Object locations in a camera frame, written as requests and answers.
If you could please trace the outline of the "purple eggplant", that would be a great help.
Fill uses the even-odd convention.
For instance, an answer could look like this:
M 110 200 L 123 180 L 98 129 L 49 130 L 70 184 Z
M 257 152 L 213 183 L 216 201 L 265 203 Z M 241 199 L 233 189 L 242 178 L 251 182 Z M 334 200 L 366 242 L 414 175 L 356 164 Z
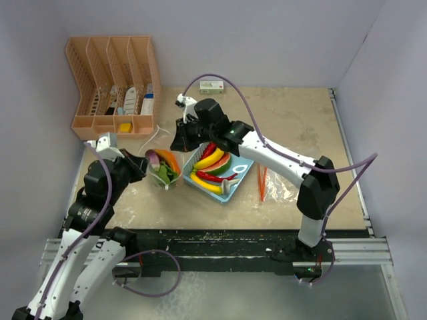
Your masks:
M 153 149 L 147 150 L 145 152 L 145 156 L 154 170 L 157 171 L 161 167 L 159 156 Z

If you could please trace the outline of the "orange purple papaya slice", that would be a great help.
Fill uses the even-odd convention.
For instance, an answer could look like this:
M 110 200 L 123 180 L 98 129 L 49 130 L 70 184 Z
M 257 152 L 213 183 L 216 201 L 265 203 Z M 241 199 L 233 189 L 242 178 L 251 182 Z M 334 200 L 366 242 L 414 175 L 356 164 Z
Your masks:
M 165 149 L 155 149 L 154 151 L 168 164 L 170 169 L 175 171 L 178 175 L 181 174 L 181 168 L 178 165 L 175 155 L 171 151 Z

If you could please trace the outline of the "clear polka dot zip bag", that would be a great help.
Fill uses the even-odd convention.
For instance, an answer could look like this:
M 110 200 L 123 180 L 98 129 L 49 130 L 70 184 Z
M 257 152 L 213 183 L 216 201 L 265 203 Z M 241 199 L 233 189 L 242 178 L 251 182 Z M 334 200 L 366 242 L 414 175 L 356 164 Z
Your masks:
M 176 187 L 183 175 L 184 156 L 170 149 L 173 135 L 159 125 L 138 150 L 148 159 L 147 176 L 154 186 L 168 191 Z

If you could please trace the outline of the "green leafy vegetable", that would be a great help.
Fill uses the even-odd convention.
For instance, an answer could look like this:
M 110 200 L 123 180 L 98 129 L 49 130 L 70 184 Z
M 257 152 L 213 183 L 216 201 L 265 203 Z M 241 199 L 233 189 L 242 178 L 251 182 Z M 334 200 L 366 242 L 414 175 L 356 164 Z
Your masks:
M 168 164 L 164 161 L 160 162 L 161 167 L 156 171 L 154 170 L 155 180 L 160 186 L 166 186 L 178 178 L 178 174 L 169 168 Z

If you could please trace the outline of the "white garlic bulb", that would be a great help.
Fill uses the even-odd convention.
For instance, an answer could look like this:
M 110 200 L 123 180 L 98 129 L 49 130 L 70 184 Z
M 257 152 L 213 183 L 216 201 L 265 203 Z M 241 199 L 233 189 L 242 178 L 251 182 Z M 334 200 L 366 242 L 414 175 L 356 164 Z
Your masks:
M 224 179 L 221 184 L 222 194 L 223 195 L 229 194 L 232 186 L 238 183 L 239 181 L 240 179 L 231 179 L 231 180 Z

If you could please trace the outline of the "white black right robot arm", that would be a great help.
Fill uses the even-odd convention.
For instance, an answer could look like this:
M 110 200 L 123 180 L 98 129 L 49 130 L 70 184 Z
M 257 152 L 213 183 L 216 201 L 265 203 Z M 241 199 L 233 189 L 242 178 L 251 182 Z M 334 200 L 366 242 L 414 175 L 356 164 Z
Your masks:
M 176 123 L 171 150 L 190 152 L 213 142 L 222 151 L 255 161 L 287 179 L 298 188 L 297 207 L 302 214 L 297 254 L 311 261 L 320 254 L 326 213 L 336 200 L 340 186 L 332 161 L 306 157 L 257 133 L 243 121 L 231 121 L 212 98 L 196 101 L 178 95 L 175 104 L 183 111 Z

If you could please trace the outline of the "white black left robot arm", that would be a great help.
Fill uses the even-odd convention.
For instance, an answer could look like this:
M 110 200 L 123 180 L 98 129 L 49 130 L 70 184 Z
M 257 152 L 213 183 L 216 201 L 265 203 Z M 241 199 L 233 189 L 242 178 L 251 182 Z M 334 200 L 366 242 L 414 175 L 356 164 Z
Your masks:
M 120 149 L 113 159 L 98 156 L 88 167 L 70 206 L 61 243 L 42 285 L 13 319 L 82 319 L 101 283 L 120 261 L 137 255 L 132 231 L 106 225 L 114 205 L 130 183 L 146 176 L 148 159 Z

